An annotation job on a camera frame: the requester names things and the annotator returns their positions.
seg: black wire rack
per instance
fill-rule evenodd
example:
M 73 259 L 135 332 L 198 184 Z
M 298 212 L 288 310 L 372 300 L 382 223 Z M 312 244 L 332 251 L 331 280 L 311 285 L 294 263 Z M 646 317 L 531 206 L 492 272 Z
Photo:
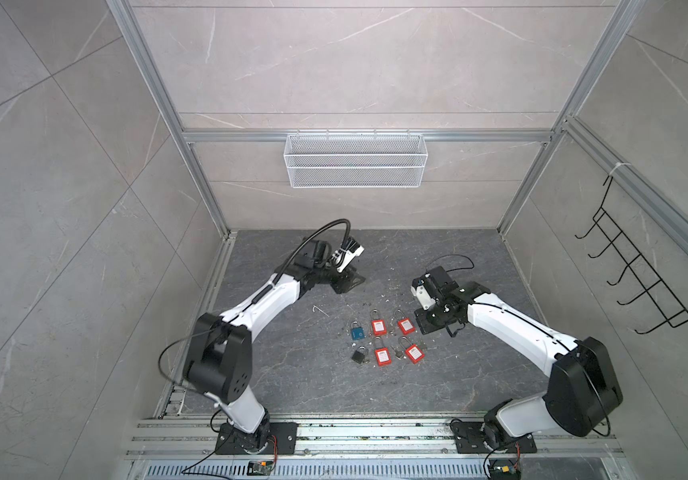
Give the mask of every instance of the black wire rack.
M 656 271 L 654 266 L 651 265 L 650 262 L 648 261 L 648 259 L 645 257 L 645 255 L 643 255 L 643 253 L 640 252 L 640 249 L 637 248 L 637 245 L 635 245 L 635 243 L 632 241 L 632 239 L 627 236 L 627 234 L 616 223 L 616 220 L 614 220 L 614 218 L 612 216 L 610 216 L 608 214 L 608 211 L 605 209 L 605 207 L 604 207 L 605 206 L 605 199 L 608 197 L 608 190 L 610 190 L 610 185 L 613 183 L 613 181 L 614 181 L 614 179 L 611 176 L 608 176 L 605 179 L 605 182 L 603 182 L 603 186 L 605 186 L 606 184 L 608 184 L 608 186 L 605 188 L 605 194 L 603 195 L 603 200 L 600 202 L 600 207 L 598 208 L 598 211 L 596 211 L 594 213 L 594 215 L 592 216 L 592 221 L 593 221 L 592 226 L 590 226 L 590 228 L 589 228 L 589 230 L 587 230 L 586 234 L 581 235 L 581 236 L 579 236 L 579 235 L 574 235 L 574 236 L 581 240 L 581 239 L 585 238 L 587 235 L 589 235 L 589 233 L 592 230 L 597 228 L 605 236 L 605 238 L 608 240 L 608 245 L 606 245 L 605 248 L 603 248 L 602 251 L 599 252 L 597 255 L 588 254 L 588 257 L 589 258 L 598 258 L 600 255 L 604 254 L 606 252 L 606 250 L 613 247 L 613 249 L 616 250 L 616 253 L 619 255 L 619 257 L 621 257 L 621 259 L 624 261 L 624 269 L 621 271 L 619 278 L 615 282 L 609 282 L 606 280 L 606 283 L 608 285 L 611 285 L 611 286 L 618 285 L 619 282 L 621 282 L 621 279 L 624 278 L 624 274 L 626 274 L 628 271 L 628 272 L 631 272 L 632 275 L 634 275 L 634 278 L 637 280 L 637 283 L 639 283 L 640 287 L 642 287 L 643 291 L 638 293 L 632 300 L 628 300 L 626 302 L 619 302 L 618 300 L 616 300 L 616 303 L 618 303 L 619 305 L 629 305 L 630 303 L 635 302 L 637 299 L 639 299 L 643 295 L 645 295 L 650 299 L 651 302 L 654 303 L 654 305 L 656 305 L 656 309 L 659 311 L 659 313 L 661 313 L 661 316 L 664 318 L 664 321 L 662 321 L 661 323 L 658 323 L 653 328 L 648 329 L 648 330 L 643 331 L 643 332 L 635 329 L 636 333 L 638 333 L 639 335 L 645 335 L 647 333 L 653 332 L 654 330 L 656 330 L 657 328 L 659 328 L 660 326 L 662 326 L 664 324 L 667 324 L 667 325 L 671 326 L 672 328 L 677 328 L 678 326 L 685 325 L 686 323 L 688 323 L 688 308 L 685 307 L 683 302 L 681 302 L 680 299 L 677 297 L 677 295 L 675 295 L 675 292 L 672 291 L 670 286 L 667 285 L 666 282 L 664 281 L 664 279 L 661 277 L 661 275 L 659 275 L 659 273 Z M 606 229 L 604 229 L 603 226 L 600 225 L 600 220 L 602 220 L 603 218 L 608 219 L 614 226 L 616 226 L 619 233 L 614 235 L 613 237 L 608 235 L 608 232 L 606 231 Z M 630 260 L 627 260 L 627 257 L 621 253 L 618 245 L 616 244 L 617 240 L 621 239 L 621 238 L 624 238 L 629 245 L 632 245 L 632 249 L 634 250 L 634 256 Z M 645 283 L 642 281 L 642 279 L 637 274 L 637 272 L 635 272 L 634 267 L 632 266 L 632 264 L 634 262 L 636 262 L 638 259 L 642 259 L 642 261 L 644 261 L 645 264 L 648 265 L 648 268 L 650 269 L 650 271 L 655 275 L 655 281 L 648 286 L 645 285 Z M 680 308 L 675 314 L 673 314 L 671 316 L 668 316 L 667 314 L 664 313 L 664 310 L 661 308 L 661 305 L 659 304 L 659 302 L 657 302 L 656 299 L 654 298 L 654 296 L 650 294 L 651 289 L 653 289 L 655 286 L 657 286 L 659 284 L 663 285 L 664 288 L 666 288 L 666 291 L 669 292 L 670 295 L 672 295 L 672 298 L 674 298 L 675 302 L 677 303 L 677 305 Z

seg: robotic arm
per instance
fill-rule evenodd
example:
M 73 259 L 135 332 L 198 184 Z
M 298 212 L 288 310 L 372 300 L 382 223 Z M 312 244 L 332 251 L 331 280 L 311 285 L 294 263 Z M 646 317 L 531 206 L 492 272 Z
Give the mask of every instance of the robotic arm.
M 491 449 L 557 427 L 586 436 L 621 404 L 621 388 L 608 351 L 596 339 L 579 341 L 552 330 L 478 283 L 460 287 L 441 266 L 415 279 L 411 292 L 422 304 L 416 310 L 422 333 L 445 327 L 454 337 L 471 323 L 522 353 L 549 377 L 546 392 L 507 400 L 485 415 L 482 430 Z M 449 327 L 456 322 L 461 327 L 452 332 Z
M 346 224 L 341 246 L 314 240 L 331 226 Z M 260 452 L 270 434 L 270 416 L 249 386 L 253 340 L 288 305 L 317 283 L 336 293 L 363 283 L 350 262 L 363 252 L 349 235 L 349 221 L 334 220 L 306 238 L 256 292 L 219 316 L 203 314 L 196 322 L 184 364 L 184 378 L 224 411 L 236 442 L 249 453 Z

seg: red wire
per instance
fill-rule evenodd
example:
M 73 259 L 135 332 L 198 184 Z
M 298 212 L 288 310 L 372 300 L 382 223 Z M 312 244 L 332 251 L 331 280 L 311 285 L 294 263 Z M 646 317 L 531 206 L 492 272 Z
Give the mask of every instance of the red wire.
M 272 436 L 272 444 L 275 446 L 275 462 L 272 464 L 272 471 L 275 471 L 275 468 L 277 468 L 277 437 Z
M 518 447 L 518 459 L 514 461 L 514 466 L 512 468 L 517 468 L 520 463 L 520 442 L 516 442 L 514 445 Z

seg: white wire basket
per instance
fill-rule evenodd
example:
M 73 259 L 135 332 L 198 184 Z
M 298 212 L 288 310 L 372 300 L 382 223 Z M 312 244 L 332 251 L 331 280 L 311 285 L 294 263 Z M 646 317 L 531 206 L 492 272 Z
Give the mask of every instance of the white wire basket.
M 427 163 L 420 134 L 291 134 L 283 153 L 293 188 L 418 187 Z

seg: ventilation grille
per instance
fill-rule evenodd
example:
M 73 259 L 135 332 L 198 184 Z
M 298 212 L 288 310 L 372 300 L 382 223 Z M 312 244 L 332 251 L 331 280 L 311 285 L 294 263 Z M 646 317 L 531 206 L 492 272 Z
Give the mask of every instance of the ventilation grille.
M 291 187 L 418 187 L 420 134 L 292 134 L 283 154 Z
M 223 475 L 234 480 L 255 480 L 248 476 L 248 460 L 205 461 L 182 475 L 181 471 L 194 461 L 152 461 L 145 480 L 195 480 L 208 478 L 197 473 Z M 305 460 L 281 458 L 271 478 L 278 480 L 312 480 L 324 478 L 485 478 L 481 458 L 459 459 L 362 459 L 362 460 Z

